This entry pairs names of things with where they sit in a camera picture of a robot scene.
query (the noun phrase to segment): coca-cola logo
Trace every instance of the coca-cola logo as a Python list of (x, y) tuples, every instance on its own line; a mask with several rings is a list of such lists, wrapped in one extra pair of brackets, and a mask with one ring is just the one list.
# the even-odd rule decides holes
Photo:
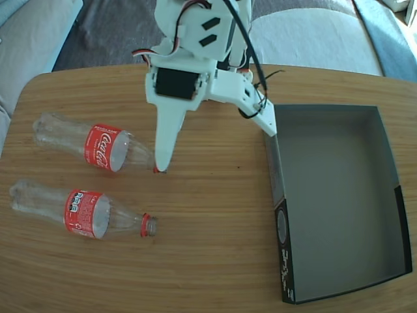
[(109, 134), (103, 133), (96, 150), (96, 162), (98, 166), (107, 169), (109, 166), (109, 161), (106, 156), (108, 145), (111, 145), (111, 137)]

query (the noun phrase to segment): wooden table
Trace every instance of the wooden table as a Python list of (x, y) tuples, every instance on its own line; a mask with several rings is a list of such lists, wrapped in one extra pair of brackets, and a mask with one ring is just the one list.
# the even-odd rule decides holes
[[(417, 253), (417, 85), (283, 67), (280, 103), (378, 105), (397, 162)], [(266, 73), (277, 67), (265, 67)], [(45, 74), (24, 89), (0, 160), (1, 312), (415, 312), (417, 276), (333, 299), (282, 303), (262, 132), (232, 105), (187, 113), (169, 173), (113, 175), (32, 141), (41, 112), (130, 130), (153, 146), (156, 109), (137, 65)], [(99, 190), (160, 219), (154, 239), (93, 241), (15, 215), (8, 188), (29, 177)]]

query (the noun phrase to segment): plastic bottle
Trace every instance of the plastic bottle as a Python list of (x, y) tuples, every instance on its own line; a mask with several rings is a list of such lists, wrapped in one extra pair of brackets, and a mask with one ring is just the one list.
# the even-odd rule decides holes
[(103, 124), (70, 120), (58, 113), (43, 113), (33, 123), (37, 145), (65, 151), (109, 171), (154, 167), (154, 155), (132, 134)]
[(155, 236), (156, 219), (129, 211), (113, 198), (99, 192), (50, 188), (32, 180), (20, 179), (10, 188), (11, 207), (96, 239), (133, 233)]

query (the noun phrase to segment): cardboard box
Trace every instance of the cardboard box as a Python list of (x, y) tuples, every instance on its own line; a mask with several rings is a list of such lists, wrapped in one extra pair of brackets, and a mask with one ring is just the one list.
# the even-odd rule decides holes
[(266, 136), (282, 299), (299, 304), (412, 271), (394, 158), (377, 107), (275, 106)]

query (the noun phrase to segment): bottle label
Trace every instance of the bottle label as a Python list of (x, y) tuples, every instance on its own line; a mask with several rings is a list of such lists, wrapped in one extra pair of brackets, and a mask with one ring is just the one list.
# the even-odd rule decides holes
[(95, 238), (93, 214), (97, 201), (102, 194), (83, 190), (73, 190), (66, 200), (64, 222), (67, 230), (87, 237)]
[(121, 131), (119, 128), (103, 124), (93, 126), (84, 145), (84, 158), (87, 163), (113, 171), (110, 154), (115, 139)]

